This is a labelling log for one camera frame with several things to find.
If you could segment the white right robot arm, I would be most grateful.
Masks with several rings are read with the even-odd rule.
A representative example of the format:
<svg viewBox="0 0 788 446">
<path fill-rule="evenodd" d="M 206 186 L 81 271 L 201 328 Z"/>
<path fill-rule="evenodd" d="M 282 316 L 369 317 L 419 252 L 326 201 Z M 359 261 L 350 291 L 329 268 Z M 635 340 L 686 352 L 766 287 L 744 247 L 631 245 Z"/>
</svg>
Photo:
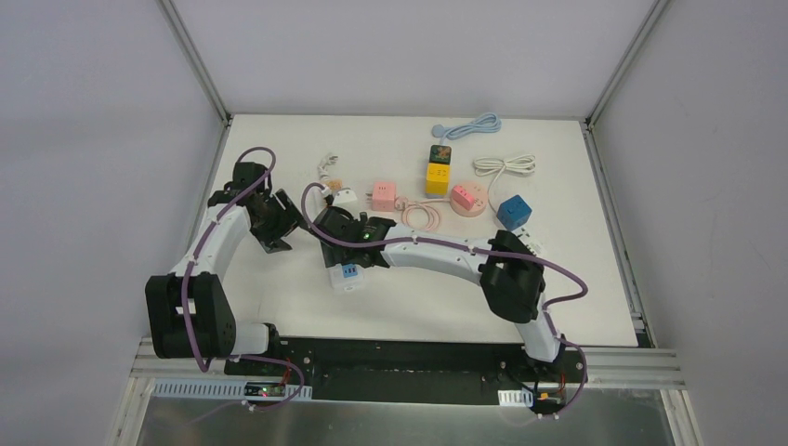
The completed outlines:
<svg viewBox="0 0 788 446">
<path fill-rule="evenodd" d="M 498 230 L 488 239 L 441 236 L 390 218 L 353 217 L 336 206 L 324 208 L 310 230 L 330 266 L 424 269 L 479 286 L 490 311 L 516 326 L 532 376 L 548 381 L 564 369 L 559 337 L 542 311 L 545 268 L 513 233 Z"/>
</svg>

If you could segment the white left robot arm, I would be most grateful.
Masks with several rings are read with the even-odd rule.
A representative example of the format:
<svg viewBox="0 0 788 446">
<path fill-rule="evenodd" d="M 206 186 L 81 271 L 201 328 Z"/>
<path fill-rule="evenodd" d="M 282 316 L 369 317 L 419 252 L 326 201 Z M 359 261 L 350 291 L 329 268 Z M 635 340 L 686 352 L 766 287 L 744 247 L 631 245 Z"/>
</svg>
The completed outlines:
<svg viewBox="0 0 788 446">
<path fill-rule="evenodd" d="M 199 236 L 166 274 L 151 276 L 145 297 L 155 354 L 202 361 L 248 355 L 261 375 L 276 374 L 283 351 L 269 323 L 239 321 L 222 286 L 247 235 L 267 254 L 291 250 L 285 237 L 307 226 L 284 190 L 275 190 L 263 164 L 238 162 L 231 180 L 208 200 Z"/>
</svg>

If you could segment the white tower power strip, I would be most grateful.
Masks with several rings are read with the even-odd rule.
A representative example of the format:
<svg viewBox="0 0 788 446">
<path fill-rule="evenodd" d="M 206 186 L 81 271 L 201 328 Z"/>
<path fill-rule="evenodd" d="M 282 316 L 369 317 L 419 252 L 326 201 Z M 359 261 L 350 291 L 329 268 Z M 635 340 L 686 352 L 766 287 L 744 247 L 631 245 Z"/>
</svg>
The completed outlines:
<svg viewBox="0 0 788 446">
<path fill-rule="evenodd" d="M 514 230 L 514 234 L 528 248 L 528 250 L 532 253 L 533 256 L 545 255 L 544 244 L 536 236 L 534 236 L 527 228 L 525 227 L 517 228 L 516 230 Z"/>
</svg>

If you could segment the blue cube socket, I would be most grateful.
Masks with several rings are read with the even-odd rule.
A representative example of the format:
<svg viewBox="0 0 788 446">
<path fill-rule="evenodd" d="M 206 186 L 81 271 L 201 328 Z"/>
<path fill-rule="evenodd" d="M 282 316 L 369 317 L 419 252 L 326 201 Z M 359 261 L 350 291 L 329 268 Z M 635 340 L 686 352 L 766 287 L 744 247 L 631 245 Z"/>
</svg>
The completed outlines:
<svg viewBox="0 0 788 446">
<path fill-rule="evenodd" d="M 509 231 L 524 226 L 531 215 L 532 208 L 519 194 L 500 203 L 496 211 L 498 221 Z"/>
</svg>

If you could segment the white multicolour power strip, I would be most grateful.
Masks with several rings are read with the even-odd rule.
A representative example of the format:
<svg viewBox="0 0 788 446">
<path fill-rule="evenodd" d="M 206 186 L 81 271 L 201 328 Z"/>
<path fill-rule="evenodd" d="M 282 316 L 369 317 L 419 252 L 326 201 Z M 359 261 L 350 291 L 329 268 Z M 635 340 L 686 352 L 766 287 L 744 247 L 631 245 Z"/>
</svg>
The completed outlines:
<svg viewBox="0 0 788 446">
<path fill-rule="evenodd" d="M 337 264 L 327 269 L 329 281 L 336 292 L 349 293 L 360 289 L 365 282 L 362 269 L 355 264 Z"/>
</svg>

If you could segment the beige cube socket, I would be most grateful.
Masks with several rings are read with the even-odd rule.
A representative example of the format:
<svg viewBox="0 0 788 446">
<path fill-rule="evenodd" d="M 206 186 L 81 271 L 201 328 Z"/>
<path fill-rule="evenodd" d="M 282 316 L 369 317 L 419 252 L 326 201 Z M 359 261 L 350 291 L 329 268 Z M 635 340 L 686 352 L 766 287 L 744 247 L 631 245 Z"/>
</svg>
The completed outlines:
<svg viewBox="0 0 788 446">
<path fill-rule="evenodd" d="M 343 188 L 343 181 L 341 178 L 329 178 L 325 185 L 329 187 L 331 191 L 339 191 Z"/>
</svg>

